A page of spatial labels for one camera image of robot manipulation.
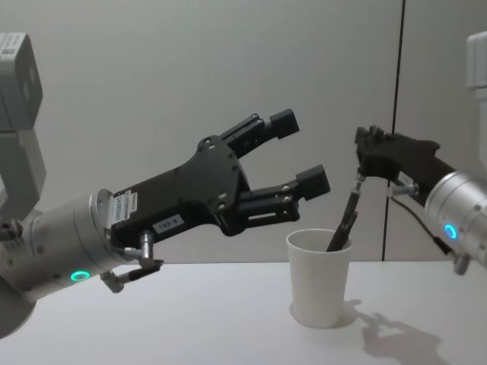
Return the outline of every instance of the white paper cup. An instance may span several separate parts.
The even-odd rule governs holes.
[[[334,326],[342,315],[352,241],[326,252],[334,230],[297,230],[286,237],[294,318],[314,329]]]

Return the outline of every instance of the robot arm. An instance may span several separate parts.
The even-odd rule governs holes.
[[[479,157],[487,168],[487,32],[470,36],[466,44],[466,83],[480,105]],[[393,182],[391,195],[411,195],[425,207],[426,216],[438,230],[444,231],[457,274],[466,271],[470,258],[487,267],[484,179],[455,171],[435,157],[440,145],[433,141],[391,135],[371,127],[359,128],[355,143],[362,177],[378,176]],[[442,240],[435,243],[442,248]]]
[[[0,338],[20,327],[35,302],[99,275],[112,292],[159,271],[153,245],[201,224],[233,236],[248,227],[299,219],[298,200],[329,192],[322,166],[287,183],[250,190],[239,158],[299,131],[288,109],[264,122],[253,114],[202,139],[184,165],[112,194],[102,189],[40,213],[46,175],[33,124],[42,86],[25,33],[0,33]],[[138,260],[141,268],[112,269]]]

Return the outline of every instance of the white table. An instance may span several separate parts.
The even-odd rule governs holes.
[[[41,300],[0,341],[0,362],[487,363],[487,271],[477,264],[457,277],[449,262],[353,262],[335,329],[297,324],[290,298],[285,263],[168,265],[117,295],[89,280]]]

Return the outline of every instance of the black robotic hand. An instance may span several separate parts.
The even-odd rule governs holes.
[[[376,176],[402,185],[414,183],[417,192],[412,196],[420,205],[433,187],[448,173],[454,171],[434,156],[440,145],[421,141],[399,133],[385,133],[372,126],[358,128],[355,135],[358,173],[364,177]]]
[[[287,109],[268,122],[253,114],[222,135],[202,139],[185,164],[114,195],[114,243],[138,247],[144,232],[158,242],[201,224],[217,225],[233,236],[248,227],[296,221],[299,199],[329,192],[323,166],[252,191],[239,158],[271,138],[298,131],[294,113]]]

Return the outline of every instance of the cable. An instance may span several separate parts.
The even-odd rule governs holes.
[[[396,198],[394,197],[389,197],[390,200],[392,200],[394,203],[396,203],[397,205],[399,205],[401,208],[405,209],[409,214],[412,215],[412,217],[414,219],[417,220],[417,222],[419,223],[419,225],[421,225],[421,227],[423,228],[423,230],[425,230],[425,232],[433,239],[433,242],[434,244],[445,254],[445,255],[448,255],[450,252],[452,252],[453,250],[438,236],[435,236],[429,229],[428,227],[426,227],[426,224],[425,222],[422,221],[422,219],[410,208],[408,207],[406,204],[400,202],[399,200],[397,200]]]
[[[418,221],[418,223],[421,225],[421,227],[423,228],[423,230],[425,230],[425,232],[432,238],[434,239],[434,234],[428,229],[428,227],[426,227],[426,224],[425,222],[422,221],[422,219],[410,208],[408,207],[406,204],[400,202],[399,200],[397,200],[396,198],[394,197],[389,197],[390,200],[392,200],[393,202],[395,202],[397,205],[399,205],[401,208],[405,209],[406,211],[408,211],[408,213],[410,213],[412,215],[412,217],[414,219],[416,219]]]

